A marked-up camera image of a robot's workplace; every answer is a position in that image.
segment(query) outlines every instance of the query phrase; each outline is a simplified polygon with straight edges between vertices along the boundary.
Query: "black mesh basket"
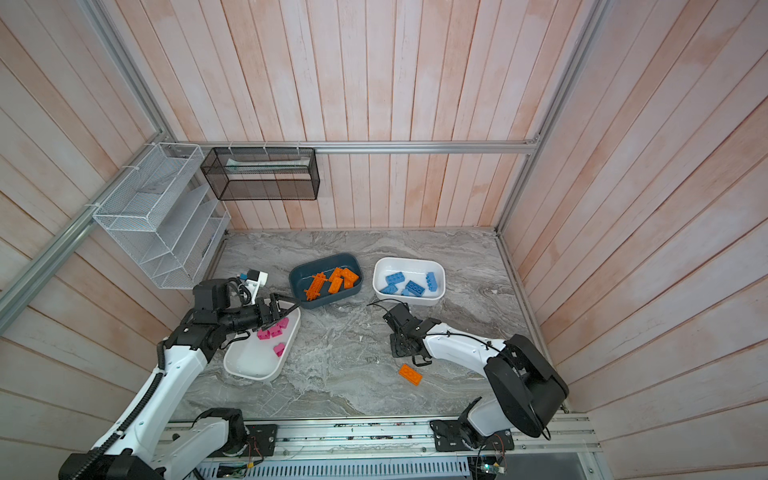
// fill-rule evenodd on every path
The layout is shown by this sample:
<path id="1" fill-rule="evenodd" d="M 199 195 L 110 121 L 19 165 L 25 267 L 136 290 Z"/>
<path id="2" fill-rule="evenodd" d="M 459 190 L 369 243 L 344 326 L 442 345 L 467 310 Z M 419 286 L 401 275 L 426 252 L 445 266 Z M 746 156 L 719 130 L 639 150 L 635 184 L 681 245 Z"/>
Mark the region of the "black mesh basket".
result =
<path id="1" fill-rule="evenodd" d="M 216 147 L 201 167 L 219 200 L 317 200 L 312 148 Z"/>

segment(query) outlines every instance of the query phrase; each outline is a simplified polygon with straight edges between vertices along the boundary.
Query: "robotic arm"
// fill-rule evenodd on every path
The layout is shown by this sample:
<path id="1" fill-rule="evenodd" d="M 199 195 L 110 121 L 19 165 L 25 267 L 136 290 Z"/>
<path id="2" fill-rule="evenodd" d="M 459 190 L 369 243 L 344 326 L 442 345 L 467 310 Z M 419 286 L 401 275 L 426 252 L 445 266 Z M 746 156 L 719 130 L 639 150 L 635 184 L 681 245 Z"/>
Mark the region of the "robotic arm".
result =
<path id="1" fill-rule="evenodd" d="M 160 448 L 157 444 L 184 393 L 227 335 L 250 336 L 298 307 L 297 300 L 275 293 L 269 304 L 256 297 L 265 283 L 266 273 L 250 270 L 240 278 L 206 280 L 194 287 L 194 308 L 157 345 L 157 368 L 150 378 L 90 452 L 69 456 L 59 479 L 181 480 L 211 452 L 239 455 L 247 431 L 242 412 L 236 409 L 210 409 L 172 443 Z M 240 307 L 230 308 L 230 289 L 240 296 Z M 280 300 L 293 306 L 281 309 Z M 474 336 L 437 319 L 420 320 L 404 303 L 388 310 L 384 320 L 392 329 L 393 356 L 411 356 L 417 366 L 429 365 L 431 358 L 450 360 L 491 383 L 494 398 L 476 399 L 457 421 L 430 422 L 437 435 L 458 438 L 466 449 L 476 449 L 495 432 L 512 426 L 533 437 L 542 435 L 568 396 L 563 379 L 523 336 L 509 340 Z M 417 363 L 416 356 L 424 361 Z"/>
<path id="2" fill-rule="evenodd" d="M 568 386 L 530 340 L 522 335 L 508 340 L 470 335 L 437 319 L 420 320 L 404 303 L 390 309 L 384 320 L 392 329 L 394 357 L 411 356 L 416 366 L 429 365 L 430 358 L 450 360 L 491 383 L 494 398 L 470 403 L 454 425 L 432 422 L 436 434 L 458 433 L 473 449 L 512 426 L 531 437 L 547 435 L 546 425 L 568 396 Z M 425 361 L 416 362 L 416 356 Z"/>
<path id="3" fill-rule="evenodd" d="M 250 270 L 239 278 L 206 280 L 195 286 L 194 308 L 157 345 L 157 367 L 150 378 L 89 453 L 69 456 L 59 478 L 181 480 L 211 452 L 237 454 L 244 448 L 245 425 L 236 409 L 204 412 L 182 437 L 160 449 L 157 443 L 184 393 L 227 335 L 250 336 L 251 330 L 269 328 L 298 307 L 295 299 L 275 293 L 269 305 L 256 297 L 266 277 L 264 272 Z M 230 308 L 230 289 L 238 293 L 240 307 Z M 279 300 L 293 306 L 281 309 Z"/>

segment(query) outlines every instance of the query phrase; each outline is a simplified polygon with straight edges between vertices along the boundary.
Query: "white mesh basket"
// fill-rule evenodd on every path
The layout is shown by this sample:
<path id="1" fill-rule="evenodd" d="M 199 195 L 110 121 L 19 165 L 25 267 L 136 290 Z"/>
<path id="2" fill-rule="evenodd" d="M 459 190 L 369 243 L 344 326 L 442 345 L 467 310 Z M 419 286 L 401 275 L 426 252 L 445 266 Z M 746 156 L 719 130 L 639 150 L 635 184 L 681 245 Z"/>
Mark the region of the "white mesh basket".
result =
<path id="1" fill-rule="evenodd" d="M 96 210 L 106 230 L 157 230 L 203 163 L 199 145 L 157 144 Z"/>
<path id="2" fill-rule="evenodd" d="M 197 285 L 230 220 L 207 184 L 184 192 L 202 160 L 197 145 L 158 144 L 94 215 L 160 288 Z"/>

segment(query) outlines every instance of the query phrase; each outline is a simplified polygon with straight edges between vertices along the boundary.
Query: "marble tabletop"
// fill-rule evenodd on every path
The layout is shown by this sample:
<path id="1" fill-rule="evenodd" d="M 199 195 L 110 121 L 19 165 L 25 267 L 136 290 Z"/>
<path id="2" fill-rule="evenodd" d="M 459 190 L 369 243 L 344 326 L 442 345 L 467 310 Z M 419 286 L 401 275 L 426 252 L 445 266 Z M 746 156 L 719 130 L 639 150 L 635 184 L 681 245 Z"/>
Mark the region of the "marble tabletop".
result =
<path id="1" fill-rule="evenodd" d="M 373 267 L 382 257 L 434 260 L 443 265 L 446 293 L 433 307 L 413 306 L 419 318 L 440 319 L 491 338 L 530 336 L 490 230 L 295 230 L 235 233 L 227 239 L 215 277 L 249 268 L 269 274 L 260 294 L 291 294 L 288 273 L 297 265 L 349 252 L 363 273 L 355 296 L 314 310 L 301 325 L 279 377 L 266 384 L 232 376 L 218 352 L 195 379 L 173 415 L 194 419 L 210 407 L 243 410 L 246 419 L 386 415 L 458 415 L 478 396 L 492 395 L 479 374 L 445 360 L 417 368 L 414 386 L 398 375 L 410 359 L 394 359 Z"/>

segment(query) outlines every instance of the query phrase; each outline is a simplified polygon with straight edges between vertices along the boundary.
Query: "dark blue bin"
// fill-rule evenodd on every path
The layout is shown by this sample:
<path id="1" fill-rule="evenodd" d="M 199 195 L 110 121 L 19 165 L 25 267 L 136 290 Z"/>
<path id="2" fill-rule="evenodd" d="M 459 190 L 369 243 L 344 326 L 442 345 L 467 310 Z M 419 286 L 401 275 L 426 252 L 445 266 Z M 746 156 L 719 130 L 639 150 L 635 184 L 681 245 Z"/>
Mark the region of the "dark blue bin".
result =
<path id="1" fill-rule="evenodd" d="M 326 274 L 326 277 L 330 277 L 337 267 L 340 269 L 348 268 L 360 278 L 357 279 L 352 288 L 339 290 L 338 293 L 333 295 L 328 293 L 331 282 L 325 282 L 323 288 L 320 289 L 320 296 L 311 302 L 307 302 L 304 290 L 309 290 L 312 282 L 315 280 L 312 275 L 323 272 Z M 290 271 L 288 281 L 290 282 L 293 296 L 299 300 L 301 306 L 306 309 L 313 309 L 358 293 L 362 287 L 362 270 L 354 255 L 351 253 L 338 253 L 331 257 L 321 258 L 320 260 L 314 260 L 297 266 Z"/>

